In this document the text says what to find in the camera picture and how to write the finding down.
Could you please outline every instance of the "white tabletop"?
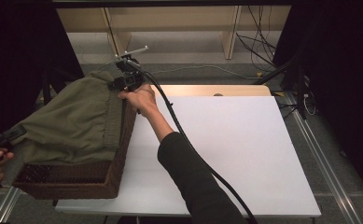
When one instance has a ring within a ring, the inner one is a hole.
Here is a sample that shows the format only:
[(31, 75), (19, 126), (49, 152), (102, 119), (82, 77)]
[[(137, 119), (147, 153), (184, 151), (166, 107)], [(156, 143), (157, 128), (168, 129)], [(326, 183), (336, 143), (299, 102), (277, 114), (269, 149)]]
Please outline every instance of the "white tabletop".
[[(321, 215), (273, 97), (168, 98), (192, 145), (236, 189), (256, 217)], [(157, 102), (176, 130), (163, 100)], [(149, 123), (138, 115), (119, 196), (60, 200), (56, 210), (114, 216), (188, 215), (178, 188), (157, 160), (158, 146)]]

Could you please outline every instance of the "green cloth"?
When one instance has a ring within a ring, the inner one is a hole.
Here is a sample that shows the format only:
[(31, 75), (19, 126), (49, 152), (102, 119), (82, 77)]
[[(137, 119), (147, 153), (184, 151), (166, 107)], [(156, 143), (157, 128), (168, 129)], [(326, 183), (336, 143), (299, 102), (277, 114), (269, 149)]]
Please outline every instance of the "green cloth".
[(31, 164), (112, 161), (119, 149), (123, 101), (108, 89), (109, 73), (79, 79), (21, 124), (27, 134), (13, 141)]

